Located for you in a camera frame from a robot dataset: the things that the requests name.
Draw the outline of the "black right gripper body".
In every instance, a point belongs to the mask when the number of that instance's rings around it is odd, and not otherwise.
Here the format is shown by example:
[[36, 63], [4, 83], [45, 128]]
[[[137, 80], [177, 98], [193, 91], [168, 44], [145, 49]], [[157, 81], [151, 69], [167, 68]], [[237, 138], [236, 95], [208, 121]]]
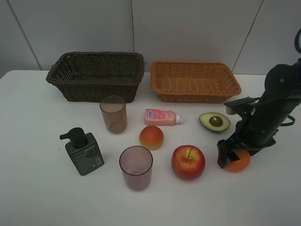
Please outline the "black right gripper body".
[[241, 120], [229, 138], [234, 143], [232, 150], [248, 151], [250, 156], [253, 156], [262, 149], [273, 146], [276, 143], [273, 136], [277, 133], [278, 127], [279, 120], [272, 117]]

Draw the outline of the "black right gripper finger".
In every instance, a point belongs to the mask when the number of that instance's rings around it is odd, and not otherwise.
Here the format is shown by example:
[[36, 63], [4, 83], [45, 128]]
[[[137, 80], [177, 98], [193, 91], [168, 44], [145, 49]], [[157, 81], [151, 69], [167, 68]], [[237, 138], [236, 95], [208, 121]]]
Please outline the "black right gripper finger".
[[239, 156], [235, 152], [227, 152], [227, 158], [229, 162], [235, 162], [240, 160]]
[[231, 163], [231, 162], [229, 162], [229, 160], [227, 158], [227, 152], [233, 152], [233, 150], [232, 150], [233, 145], [234, 145], [234, 143], [229, 139], [220, 140], [217, 143], [217, 148], [218, 148], [217, 163], [221, 169], [224, 169]]

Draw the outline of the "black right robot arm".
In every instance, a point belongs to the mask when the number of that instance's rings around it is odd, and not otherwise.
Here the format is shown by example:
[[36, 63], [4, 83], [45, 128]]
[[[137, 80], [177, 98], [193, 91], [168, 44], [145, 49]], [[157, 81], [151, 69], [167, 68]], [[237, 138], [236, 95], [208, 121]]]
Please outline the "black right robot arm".
[[217, 143], [220, 168], [238, 161], [238, 152], [248, 151], [251, 156], [273, 146], [279, 127], [291, 126], [295, 118], [290, 113], [301, 103], [301, 62], [293, 65], [278, 64], [267, 74], [265, 91], [261, 97], [245, 97], [225, 103], [227, 113], [242, 119], [235, 132]]

